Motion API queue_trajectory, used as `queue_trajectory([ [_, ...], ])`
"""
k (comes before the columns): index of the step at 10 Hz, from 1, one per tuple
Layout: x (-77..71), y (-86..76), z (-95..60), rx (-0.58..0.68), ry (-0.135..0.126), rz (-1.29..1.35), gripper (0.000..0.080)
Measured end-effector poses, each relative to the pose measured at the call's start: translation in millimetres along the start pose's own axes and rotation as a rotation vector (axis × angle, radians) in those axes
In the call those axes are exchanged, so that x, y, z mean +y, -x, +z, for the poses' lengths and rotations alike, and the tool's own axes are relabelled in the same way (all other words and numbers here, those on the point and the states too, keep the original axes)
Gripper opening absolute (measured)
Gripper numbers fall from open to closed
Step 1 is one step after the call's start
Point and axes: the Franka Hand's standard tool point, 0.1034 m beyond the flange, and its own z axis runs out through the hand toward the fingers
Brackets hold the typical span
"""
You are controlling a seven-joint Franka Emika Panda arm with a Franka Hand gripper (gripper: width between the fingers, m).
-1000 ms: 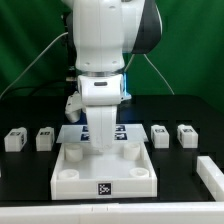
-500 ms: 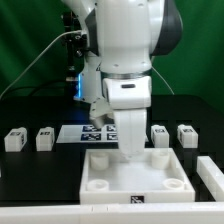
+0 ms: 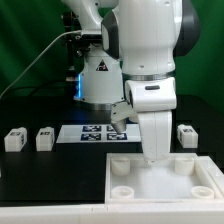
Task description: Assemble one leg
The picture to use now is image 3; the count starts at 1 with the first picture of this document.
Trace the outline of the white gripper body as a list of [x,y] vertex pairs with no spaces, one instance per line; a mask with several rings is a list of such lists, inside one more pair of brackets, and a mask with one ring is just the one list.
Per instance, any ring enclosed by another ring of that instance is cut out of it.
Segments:
[[125,83],[126,98],[136,113],[144,157],[156,161],[170,153],[172,110],[176,108],[175,79]]

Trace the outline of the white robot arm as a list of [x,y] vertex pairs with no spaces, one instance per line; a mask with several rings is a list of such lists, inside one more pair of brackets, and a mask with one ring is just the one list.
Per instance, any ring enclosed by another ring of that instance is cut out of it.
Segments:
[[125,99],[111,108],[114,130],[126,121],[139,125],[144,156],[169,155],[172,110],[176,108],[174,58],[186,55],[200,36],[192,0],[62,0],[82,22],[95,18],[97,6],[111,11],[101,21],[103,50],[123,61]]

